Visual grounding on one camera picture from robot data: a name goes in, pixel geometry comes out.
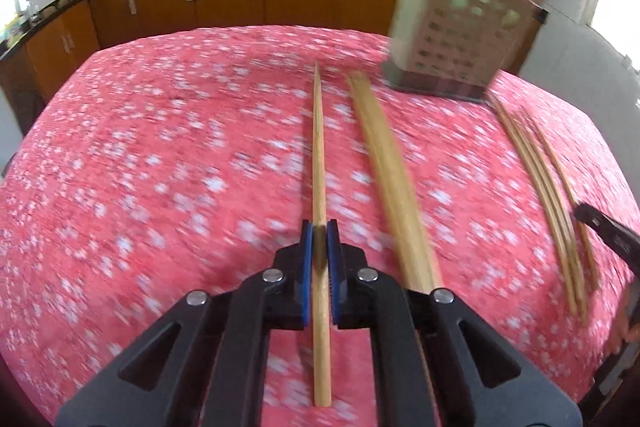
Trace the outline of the person's right hand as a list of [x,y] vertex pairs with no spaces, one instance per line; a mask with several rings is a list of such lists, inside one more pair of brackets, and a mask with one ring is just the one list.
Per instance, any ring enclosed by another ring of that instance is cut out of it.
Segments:
[[630,325],[630,318],[627,313],[629,294],[627,291],[620,297],[615,317],[611,324],[608,339],[605,341],[605,353],[607,355],[617,355],[624,343],[638,343],[640,338],[639,325]]

